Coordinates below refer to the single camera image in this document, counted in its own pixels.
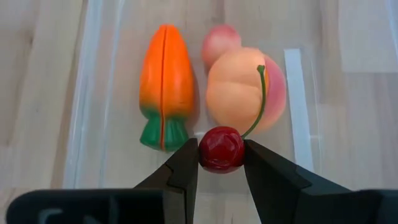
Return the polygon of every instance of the wooden surface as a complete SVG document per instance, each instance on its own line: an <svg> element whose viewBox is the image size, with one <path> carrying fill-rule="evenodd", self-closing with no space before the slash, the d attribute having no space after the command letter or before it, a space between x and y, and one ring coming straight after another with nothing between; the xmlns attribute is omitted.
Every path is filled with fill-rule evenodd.
<svg viewBox="0 0 398 224"><path fill-rule="evenodd" d="M0 223L13 198L62 179L54 167L65 160L58 143L81 9L82 1L0 1Z"/></svg>
<svg viewBox="0 0 398 224"><path fill-rule="evenodd" d="M302 49L316 173L351 189L398 188L396 40L385 5L361 19L375 1L350 15L358 1L126 0L119 35L117 1L105 1L77 187L133 187L169 157L139 144L146 119L138 86L149 40L170 22L182 31L197 78L194 132L215 125L203 101L201 42L212 26L228 23L283 69L283 50ZM82 8L82 0L0 1L0 213L28 189L61 186ZM355 36L353 27L377 36ZM251 138L294 160L289 111ZM200 168L196 206L195 223L259 223L242 169Z"/></svg>

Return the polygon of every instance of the toy cherry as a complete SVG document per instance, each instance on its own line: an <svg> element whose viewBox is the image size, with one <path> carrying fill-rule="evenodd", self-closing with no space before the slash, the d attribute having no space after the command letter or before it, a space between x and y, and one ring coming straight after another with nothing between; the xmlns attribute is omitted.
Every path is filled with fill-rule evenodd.
<svg viewBox="0 0 398 224"><path fill-rule="evenodd" d="M264 65L259 65L262 86L262 102L260 113L253 125L242 135L234 128L218 126L209 130L199 143L200 165L209 172L226 174L243 165L244 144L243 139L256 127L264 112L266 105L266 82L264 78Z"/></svg>

